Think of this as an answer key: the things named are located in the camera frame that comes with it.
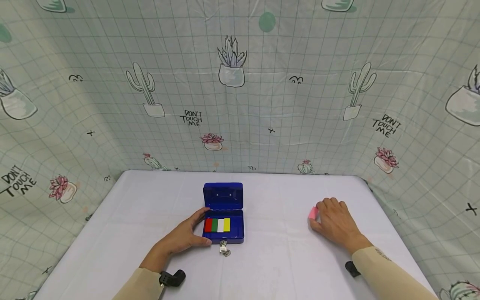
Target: table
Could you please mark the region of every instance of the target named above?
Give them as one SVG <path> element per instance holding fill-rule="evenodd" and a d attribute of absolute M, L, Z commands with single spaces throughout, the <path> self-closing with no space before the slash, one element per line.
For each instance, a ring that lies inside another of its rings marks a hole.
<path fill-rule="evenodd" d="M 53 270 L 36 300 L 108 300 L 151 246 L 204 205 L 206 182 L 241 182 L 245 242 L 195 248 L 167 267 L 187 277 L 162 300 L 374 299 L 364 279 L 345 270 L 348 254 L 312 232 L 317 201 L 347 203 L 360 230 L 430 291 L 425 276 L 360 178 L 287 174 L 125 171 Z M 195 234 L 202 234 L 201 223 Z"/>

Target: box lid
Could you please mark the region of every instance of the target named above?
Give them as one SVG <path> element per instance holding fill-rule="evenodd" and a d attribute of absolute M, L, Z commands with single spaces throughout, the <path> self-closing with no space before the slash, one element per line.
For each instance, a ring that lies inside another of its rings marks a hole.
<path fill-rule="evenodd" d="M 205 206 L 212 210 L 243 208 L 243 184 L 240 182 L 208 182 L 204 185 Z"/>

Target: black device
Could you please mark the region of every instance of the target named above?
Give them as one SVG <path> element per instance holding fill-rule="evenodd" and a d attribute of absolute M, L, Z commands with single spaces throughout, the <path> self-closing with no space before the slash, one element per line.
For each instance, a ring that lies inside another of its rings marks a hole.
<path fill-rule="evenodd" d="M 347 262 L 345 264 L 345 268 L 350 273 L 350 275 L 352 275 L 353 278 L 361 275 L 360 272 L 357 270 L 357 267 L 353 264 L 352 261 Z"/>
<path fill-rule="evenodd" d="M 170 274 L 169 272 L 162 271 L 160 273 L 160 279 L 158 282 L 166 287 L 179 287 L 185 280 L 186 276 L 187 275 L 183 270 L 178 270 L 174 275 Z"/>

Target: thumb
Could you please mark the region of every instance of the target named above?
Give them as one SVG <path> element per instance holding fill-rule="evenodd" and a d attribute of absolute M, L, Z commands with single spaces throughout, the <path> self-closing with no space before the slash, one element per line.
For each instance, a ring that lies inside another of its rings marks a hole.
<path fill-rule="evenodd" d="M 212 241 L 207 238 L 194 235 L 192 236 L 191 244 L 192 246 L 210 246 Z"/>
<path fill-rule="evenodd" d="M 310 223 L 310 228 L 323 235 L 324 228 L 322 227 L 321 223 L 318 223 L 313 219 L 308 219 L 308 222 Z"/>

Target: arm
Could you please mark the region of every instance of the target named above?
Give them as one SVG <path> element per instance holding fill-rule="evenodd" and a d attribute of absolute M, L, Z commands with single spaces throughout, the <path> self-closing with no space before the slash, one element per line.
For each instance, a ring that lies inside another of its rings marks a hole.
<path fill-rule="evenodd" d="M 325 198 L 317 203 L 320 221 L 309 219 L 310 227 L 345 248 L 353 263 L 380 300 L 437 300 L 421 283 L 360 233 L 345 202 Z"/>
<path fill-rule="evenodd" d="M 211 240 L 193 234 L 193 227 L 203 220 L 205 212 L 209 209 L 208 207 L 199 209 L 158 241 L 113 300 L 158 300 L 163 290 L 163 286 L 158 282 L 160 272 L 170 257 L 191 246 L 212 244 Z"/>

